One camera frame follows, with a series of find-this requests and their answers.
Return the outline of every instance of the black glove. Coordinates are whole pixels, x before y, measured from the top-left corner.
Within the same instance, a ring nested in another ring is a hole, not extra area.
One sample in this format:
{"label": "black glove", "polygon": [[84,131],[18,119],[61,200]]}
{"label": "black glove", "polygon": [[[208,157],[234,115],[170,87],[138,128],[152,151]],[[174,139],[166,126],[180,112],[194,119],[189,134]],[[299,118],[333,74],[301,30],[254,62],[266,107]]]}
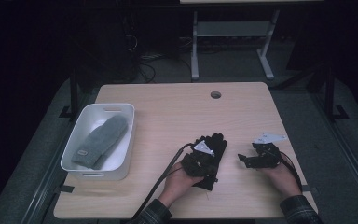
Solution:
{"label": "black glove", "polygon": [[[212,137],[202,136],[191,147],[193,152],[185,154],[185,157],[181,160],[181,164],[188,175],[204,176],[202,181],[194,185],[195,187],[212,190],[213,184],[217,182],[216,175],[219,163],[227,146],[227,141],[223,138],[224,136],[221,133],[214,133]],[[202,141],[213,151],[212,155],[195,149],[195,146]]]}

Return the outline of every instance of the white basket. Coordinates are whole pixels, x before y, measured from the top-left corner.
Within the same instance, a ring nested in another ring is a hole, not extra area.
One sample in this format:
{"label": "white basket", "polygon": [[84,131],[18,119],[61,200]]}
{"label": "white basket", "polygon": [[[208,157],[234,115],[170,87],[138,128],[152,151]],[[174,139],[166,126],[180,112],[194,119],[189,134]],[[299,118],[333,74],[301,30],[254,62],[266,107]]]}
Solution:
{"label": "white basket", "polygon": [[[107,150],[106,158],[99,161],[99,169],[93,170],[71,162],[72,156],[86,137],[97,127],[115,115],[127,119],[128,128],[120,141]],[[135,133],[135,110],[130,104],[87,105],[75,124],[61,159],[61,167],[78,179],[120,180],[126,177],[130,168],[132,140]]]}

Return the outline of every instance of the person's right hand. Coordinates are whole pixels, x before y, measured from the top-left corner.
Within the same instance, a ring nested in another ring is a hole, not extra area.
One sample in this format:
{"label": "person's right hand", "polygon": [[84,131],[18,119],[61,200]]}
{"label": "person's right hand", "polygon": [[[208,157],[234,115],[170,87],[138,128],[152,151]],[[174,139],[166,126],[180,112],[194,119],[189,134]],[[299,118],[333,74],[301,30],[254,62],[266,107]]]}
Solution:
{"label": "person's right hand", "polygon": [[269,177],[275,188],[282,194],[283,199],[302,194],[296,179],[284,164],[280,163],[275,168],[261,168],[257,170]]}

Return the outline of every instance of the sleeve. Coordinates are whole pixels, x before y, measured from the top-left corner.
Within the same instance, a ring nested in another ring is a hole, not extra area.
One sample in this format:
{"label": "sleeve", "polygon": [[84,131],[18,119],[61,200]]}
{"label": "sleeve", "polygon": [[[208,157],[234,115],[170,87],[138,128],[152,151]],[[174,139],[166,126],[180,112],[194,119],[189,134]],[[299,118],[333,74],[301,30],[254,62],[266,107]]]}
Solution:
{"label": "sleeve", "polygon": [[322,223],[318,214],[310,206],[304,195],[287,198],[281,202],[281,209],[289,224],[320,224]]}
{"label": "sleeve", "polygon": [[127,224],[162,224],[171,218],[171,212],[158,199],[152,201],[139,216]]}

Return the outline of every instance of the dark background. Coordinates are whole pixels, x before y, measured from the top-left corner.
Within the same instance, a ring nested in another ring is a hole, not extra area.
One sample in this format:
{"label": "dark background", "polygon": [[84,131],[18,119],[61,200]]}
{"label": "dark background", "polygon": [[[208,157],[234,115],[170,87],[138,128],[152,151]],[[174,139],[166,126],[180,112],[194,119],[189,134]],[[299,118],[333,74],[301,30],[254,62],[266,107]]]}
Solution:
{"label": "dark background", "polygon": [[[129,17],[128,12],[87,10],[112,3],[0,0],[0,192],[55,92],[71,74],[76,73],[82,91],[104,83],[129,83],[141,52],[127,51],[125,34],[173,56],[178,53],[177,37],[191,36],[189,11],[143,10]],[[326,1],[312,11],[305,8],[284,9],[274,34],[275,39],[297,39],[288,68],[303,70],[328,61],[358,102],[358,1]],[[260,15],[260,10],[251,8],[246,15]],[[238,16],[219,15],[227,20]]]}

